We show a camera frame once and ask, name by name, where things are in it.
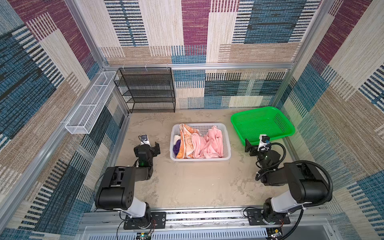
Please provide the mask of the pink towel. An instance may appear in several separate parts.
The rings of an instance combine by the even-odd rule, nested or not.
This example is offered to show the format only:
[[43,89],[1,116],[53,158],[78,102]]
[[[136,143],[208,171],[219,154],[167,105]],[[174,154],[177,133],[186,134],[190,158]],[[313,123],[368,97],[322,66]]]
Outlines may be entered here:
[[217,126],[211,127],[204,136],[193,134],[192,141],[194,159],[216,159],[224,155],[223,133]]

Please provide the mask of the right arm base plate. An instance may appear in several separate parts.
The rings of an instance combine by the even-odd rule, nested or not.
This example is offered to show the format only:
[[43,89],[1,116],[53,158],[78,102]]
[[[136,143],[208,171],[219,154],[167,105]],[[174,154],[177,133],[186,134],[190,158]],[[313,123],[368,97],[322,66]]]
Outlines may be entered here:
[[250,226],[285,225],[291,220],[287,213],[267,212],[260,208],[248,207],[243,210],[243,215],[248,219]]

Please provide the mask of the purple towel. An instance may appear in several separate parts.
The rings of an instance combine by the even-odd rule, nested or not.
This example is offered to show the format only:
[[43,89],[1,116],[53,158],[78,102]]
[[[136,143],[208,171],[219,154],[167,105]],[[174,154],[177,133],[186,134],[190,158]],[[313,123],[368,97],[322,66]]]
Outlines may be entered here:
[[178,153],[180,152],[181,147],[181,140],[177,140],[176,143],[173,146],[173,154],[175,157],[177,157]]

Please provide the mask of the white plastic laundry basket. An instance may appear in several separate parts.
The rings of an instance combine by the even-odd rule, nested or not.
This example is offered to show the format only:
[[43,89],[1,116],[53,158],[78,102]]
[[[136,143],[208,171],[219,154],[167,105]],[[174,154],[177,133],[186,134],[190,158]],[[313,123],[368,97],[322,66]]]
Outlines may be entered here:
[[176,124],[171,130],[170,157],[175,162],[227,161],[231,146],[221,123]]

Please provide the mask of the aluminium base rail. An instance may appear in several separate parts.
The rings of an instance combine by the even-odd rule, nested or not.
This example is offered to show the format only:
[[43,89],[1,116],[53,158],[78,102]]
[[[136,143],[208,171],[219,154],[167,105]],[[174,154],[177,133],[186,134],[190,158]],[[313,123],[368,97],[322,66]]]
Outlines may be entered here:
[[[251,223],[244,207],[229,208],[157,208],[153,213],[164,212],[158,220],[162,228],[151,234],[153,240],[264,240],[276,230],[286,235],[294,226],[299,213],[289,215],[289,223],[262,225]],[[123,215],[97,211],[85,213],[75,236],[77,240],[142,240],[149,230],[125,230]],[[305,210],[300,224],[289,236],[290,240],[340,240],[339,230],[325,207]]]

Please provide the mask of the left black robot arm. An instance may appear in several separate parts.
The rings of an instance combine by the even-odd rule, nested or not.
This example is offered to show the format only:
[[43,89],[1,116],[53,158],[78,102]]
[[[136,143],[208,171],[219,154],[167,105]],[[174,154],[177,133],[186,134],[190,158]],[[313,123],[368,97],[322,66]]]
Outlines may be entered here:
[[138,145],[134,147],[134,153],[138,158],[135,165],[106,169],[96,191],[95,206],[97,209],[125,214],[125,229],[154,229],[156,220],[152,217],[151,207],[135,197],[135,184],[151,179],[154,171],[153,158],[161,153],[160,145]]

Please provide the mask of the orange patterned towel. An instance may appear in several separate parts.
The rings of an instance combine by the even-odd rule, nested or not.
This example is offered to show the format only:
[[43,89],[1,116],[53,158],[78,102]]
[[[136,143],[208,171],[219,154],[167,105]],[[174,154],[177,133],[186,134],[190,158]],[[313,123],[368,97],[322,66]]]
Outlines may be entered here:
[[192,141],[192,135],[197,134],[200,136],[200,132],[186,124],[180,124],[180,137],[181,145],[177,159],[192,159],[194,157],[195,147]]

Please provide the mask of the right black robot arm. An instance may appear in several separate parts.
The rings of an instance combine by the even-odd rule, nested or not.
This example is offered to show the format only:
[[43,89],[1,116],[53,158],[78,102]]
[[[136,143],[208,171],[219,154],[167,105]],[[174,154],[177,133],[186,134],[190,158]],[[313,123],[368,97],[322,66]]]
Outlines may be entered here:
[[285,163],[285,146],[272,143],[267,135],[260,136],[258,145],[245,140],[245,152],[257,158],[257,182],[267,187],[289,187],[281,195],[266,199],[262,208],[244,209],[243,214],[251,226],[289,224],[289,214],[331,201],[333,181],[319,164],[311,161]]

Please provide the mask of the green plastic basket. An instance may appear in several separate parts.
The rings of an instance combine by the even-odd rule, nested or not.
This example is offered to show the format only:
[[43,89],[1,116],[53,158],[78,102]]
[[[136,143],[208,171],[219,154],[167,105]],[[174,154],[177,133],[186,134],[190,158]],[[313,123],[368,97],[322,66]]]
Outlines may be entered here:
[[271,141],[290,137],[296,129],[291,121],[275,107],[263,107],[231,116],[231,123],[242,143],[248,140],[257,145],[260,135],[267,135]]

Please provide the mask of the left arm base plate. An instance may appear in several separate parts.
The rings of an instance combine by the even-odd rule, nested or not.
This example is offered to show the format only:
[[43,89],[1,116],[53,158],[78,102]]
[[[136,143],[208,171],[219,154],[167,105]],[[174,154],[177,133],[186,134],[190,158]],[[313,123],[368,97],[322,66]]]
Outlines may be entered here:
[[126,216],[124,230],[150,230],[164,229],[166,225],[166,212],[154,212],[145,214],[141,218],[130,218]]

